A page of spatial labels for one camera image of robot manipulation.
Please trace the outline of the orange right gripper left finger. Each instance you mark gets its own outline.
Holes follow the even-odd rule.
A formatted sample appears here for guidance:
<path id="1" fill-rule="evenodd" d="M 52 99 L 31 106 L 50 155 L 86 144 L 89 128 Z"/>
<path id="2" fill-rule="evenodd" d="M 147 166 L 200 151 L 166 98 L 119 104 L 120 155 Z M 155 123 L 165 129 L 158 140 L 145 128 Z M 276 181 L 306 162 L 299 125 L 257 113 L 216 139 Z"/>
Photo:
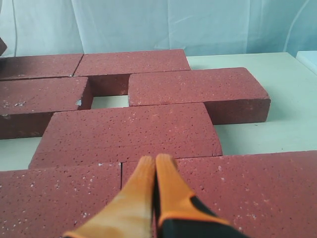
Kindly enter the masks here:
<path id="1" fill-rule="evenodd" d="M 143 156 L 118 195 L 64 238 L 149 238 L 152 236 L 155 161 Z"/>

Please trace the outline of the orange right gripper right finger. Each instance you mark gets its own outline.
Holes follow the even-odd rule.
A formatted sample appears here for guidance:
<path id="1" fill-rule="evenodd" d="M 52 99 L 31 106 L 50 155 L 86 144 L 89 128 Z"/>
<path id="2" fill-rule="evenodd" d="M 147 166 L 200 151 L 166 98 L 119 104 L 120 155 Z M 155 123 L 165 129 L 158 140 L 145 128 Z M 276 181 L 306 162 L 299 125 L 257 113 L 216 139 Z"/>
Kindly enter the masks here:
<path id="1" fill-rule="evenodd" d="M 155 200 L 158 238 L 245 237 L 196 196 L 169 154 L 156 157 Z"/>

